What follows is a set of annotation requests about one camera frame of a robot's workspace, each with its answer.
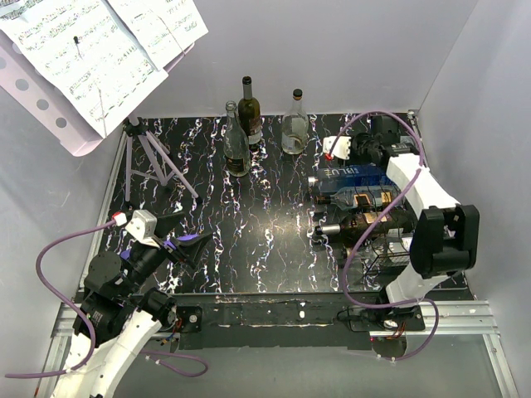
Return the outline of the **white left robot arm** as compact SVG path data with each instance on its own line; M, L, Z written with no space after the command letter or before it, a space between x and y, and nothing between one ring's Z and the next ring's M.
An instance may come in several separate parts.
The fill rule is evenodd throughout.
M130 250L105 251L89 264L80 314L54 397L111 397L130 365L158 331L170 337L199 332L203 311L140 288L163 263L195 268L211 234L170 238L177 213L156 217L146 210L117 212L111 225L134 238Z

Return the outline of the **dark brown wine bottle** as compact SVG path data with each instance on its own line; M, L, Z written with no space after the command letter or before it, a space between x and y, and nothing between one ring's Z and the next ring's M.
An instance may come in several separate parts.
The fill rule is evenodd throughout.
M248 75L242 78L242 92L243 96L238 102L239 122L248 137L250 150L255 152L262 138L261 107L252 93L252 79Z

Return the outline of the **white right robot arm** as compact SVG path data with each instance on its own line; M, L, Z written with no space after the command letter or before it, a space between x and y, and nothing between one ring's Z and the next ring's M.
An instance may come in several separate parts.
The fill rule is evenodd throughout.
M438 284L474 267L477 257L480 213L473 205L462 205L448 194L426 166L426 155L419 135L393 113L376 110L403 126L414 139L417 154L392 154L386 174L398 186L400 194L361 234L347 258L341 275L346 299L353 305L375 311L377 323L394 329L406 318L404 308L412 308L426 299ZM360 245L382 224L382 219L405 198L414 210L417 225L409 249L409 264L384 289L383 303L361 303L348 290L347 273Z

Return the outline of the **clear green-tinted bottle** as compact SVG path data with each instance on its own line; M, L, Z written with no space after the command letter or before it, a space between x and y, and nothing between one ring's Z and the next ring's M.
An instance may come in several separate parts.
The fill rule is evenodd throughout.
M235 101L227 101L227 126L224 136L223 151L225 154L227 171L233 177L245 176L251 166L248 138L239 125Z

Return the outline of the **clear bottle black cork cap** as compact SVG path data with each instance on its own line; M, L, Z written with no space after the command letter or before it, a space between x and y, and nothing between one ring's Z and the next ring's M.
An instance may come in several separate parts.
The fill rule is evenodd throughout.
M281 146L290 155L301 154L308 143L309 118L302 106L302 89L294 89L290 110L281 122Z

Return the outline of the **purple marker pen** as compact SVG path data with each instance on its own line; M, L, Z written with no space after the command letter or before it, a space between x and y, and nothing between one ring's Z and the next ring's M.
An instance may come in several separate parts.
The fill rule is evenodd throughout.
M165 250L171 250L171 256L168 253L165 256L173 263L182 262L189 263L192 267L198 262L202 256L202 251L207 242L211 239L211 234L206 235L185 235L180 237L172 237L164 242Z

